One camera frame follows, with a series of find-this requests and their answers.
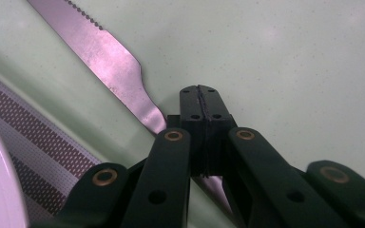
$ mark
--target white table surface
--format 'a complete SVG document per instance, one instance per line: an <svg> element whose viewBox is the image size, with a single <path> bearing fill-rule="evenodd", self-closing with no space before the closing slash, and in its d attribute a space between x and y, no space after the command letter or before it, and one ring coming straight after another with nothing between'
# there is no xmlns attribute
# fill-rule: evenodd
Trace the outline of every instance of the white table surface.
<svg viewBox="0 0 365 228"><path fill-rule="evenodd" d="M167 114L179 91L219 91L240 126L293 166L365 177L365 1L74 1L140 61ZM0 80L103 161L130 166L153 137L26 0L0 0ZM229 225L192 186L190 227Z"/></svg>

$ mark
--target screw hole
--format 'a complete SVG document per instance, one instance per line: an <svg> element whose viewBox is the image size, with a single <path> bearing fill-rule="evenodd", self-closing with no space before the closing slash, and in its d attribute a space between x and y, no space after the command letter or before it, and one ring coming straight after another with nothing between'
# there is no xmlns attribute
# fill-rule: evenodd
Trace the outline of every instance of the screw hole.
<svg viewBox="0 0 365 228"><path fill-rule="evenodd" d="M148 199L152 204L161 204L167 199L167 194L164 191L155 190L149 194Z"/></svg>
<svg viewBox="0 0 365 228"><path fill-rule="evenodd" d="M240 130L236 133L237 137L241 138L242 140L252 140L254 139L255 135L248 130Z"/></svg>
<svg viewBox="0 0 365 228"><path fill-rule="evenodd" d="M293 202L304 202L304 195L298 190L290 191L286 197Z"/></svg>
<svg viewBox="0 0 365 228"><path fill-rule="evenodd" d="M319 172L324 176L326 179L337 182L337 183L347 183L349 182L350 178L346 173L343 171L331 167L331 166L324 166L319 169Z"/></svg>
<svg viewBox="0 0 365 228"><path fill-rule="evenodd" d="M169 141L178 141L183 138L183 134L179 131L170 131L165 133L164 137Z"/></svg>
<svg viewBox="0 0 365 228"><path fill-rule="evenodd" d="M93 176L93 183L97 186L107 186L114 182L118 177L117 171L114 169L102 169Z"/></svg>

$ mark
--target black plastic mechanism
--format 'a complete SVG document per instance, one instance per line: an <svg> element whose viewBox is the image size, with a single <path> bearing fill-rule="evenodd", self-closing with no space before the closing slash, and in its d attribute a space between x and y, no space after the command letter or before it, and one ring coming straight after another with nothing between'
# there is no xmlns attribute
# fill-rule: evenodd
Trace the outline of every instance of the black plastic mechanism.
<svg viewBox="0 0 365 228"><path fill-rule="evenodd" d="M146 160L92 167L55 218L31 227L185 227L189 179L208 176L222 176L238 227L365 227L365 180L350 168L297 170L258 131L237 127L214 88L187 87L180 104Z"/></svg>

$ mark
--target mesh pattern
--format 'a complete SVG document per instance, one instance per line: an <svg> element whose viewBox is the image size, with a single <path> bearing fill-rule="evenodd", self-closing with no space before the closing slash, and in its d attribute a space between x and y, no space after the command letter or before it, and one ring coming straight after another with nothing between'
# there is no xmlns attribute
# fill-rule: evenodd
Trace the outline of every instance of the mesh pattern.
<svg viewBox="0 0 365 228"><path fill-rule="evenodd" d="M6 140L25 194L30 223L55 215L67 197L60 189L70 189L74 184L70 180L80 179L88 168L100 162L1 83L0 135ZM30 144L39 151L25 151L32 146L19 146ZM42 175L47 167L52 175Z"/></svg>

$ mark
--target knife blade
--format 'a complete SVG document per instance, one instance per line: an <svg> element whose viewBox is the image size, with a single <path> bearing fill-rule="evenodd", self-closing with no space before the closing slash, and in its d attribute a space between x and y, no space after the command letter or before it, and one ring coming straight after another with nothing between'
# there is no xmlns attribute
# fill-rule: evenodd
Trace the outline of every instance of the knife blade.
<svg viewBox="0 0 365 228"><path fill-rule="evenodd" d="M28 1L148 130L165 129L162 112L144 89L139 62L117 39L71 1Z"/></svg>

